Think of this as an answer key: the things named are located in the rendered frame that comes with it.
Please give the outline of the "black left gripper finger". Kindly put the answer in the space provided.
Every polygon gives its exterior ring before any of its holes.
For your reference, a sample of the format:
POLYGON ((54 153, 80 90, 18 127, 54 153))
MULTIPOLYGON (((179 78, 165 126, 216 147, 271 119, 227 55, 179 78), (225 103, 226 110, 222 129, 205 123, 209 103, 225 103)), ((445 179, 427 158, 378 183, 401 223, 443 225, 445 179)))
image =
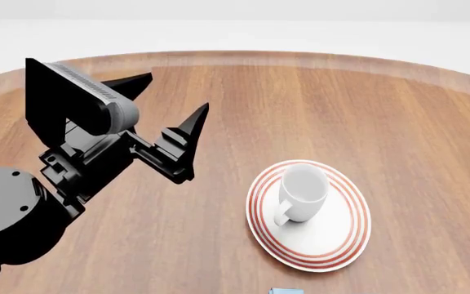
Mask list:
POLYGON ((194 178, 193 161, 208 112, 209 104, 205 103, 178 127, 162 129, 155 141, 155 150, 162 155, 163 168, 171 180, 194 178))
POLYGON ((153 80, 152 73, 143 73, 128 78, 107 80, 102 83, 115 92, 125 96, 128 100, 135 100, 153 80))

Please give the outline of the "white ceramic mug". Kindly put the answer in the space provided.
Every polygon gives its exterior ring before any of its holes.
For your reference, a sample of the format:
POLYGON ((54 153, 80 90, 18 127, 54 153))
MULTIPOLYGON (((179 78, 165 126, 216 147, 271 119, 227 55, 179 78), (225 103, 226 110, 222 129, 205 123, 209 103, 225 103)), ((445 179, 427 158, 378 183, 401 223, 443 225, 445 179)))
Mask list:
POLYGON ((279 185, 279 205, 273 219, 275 225, 311 220, 321 210, 329 188, 328 177, 318 166, 295 163, 286 168, 279 185))

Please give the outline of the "white plate with red rings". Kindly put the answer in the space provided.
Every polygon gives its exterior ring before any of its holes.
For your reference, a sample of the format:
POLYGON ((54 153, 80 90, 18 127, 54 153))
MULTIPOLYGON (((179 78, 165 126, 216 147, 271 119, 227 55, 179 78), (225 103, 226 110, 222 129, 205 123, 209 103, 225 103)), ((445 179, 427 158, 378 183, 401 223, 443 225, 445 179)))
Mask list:
POLYGON ((254 179, 246 197, 250 231, 268 254, 294 269, 318 273, 342 269, 355 261, 369 242, 371 217, 366 199, 343 173, 311 161, 328 177, 326 201, 311 220, 276 225, 282 175, 286 168, 301 162, 274 163, 254 179))

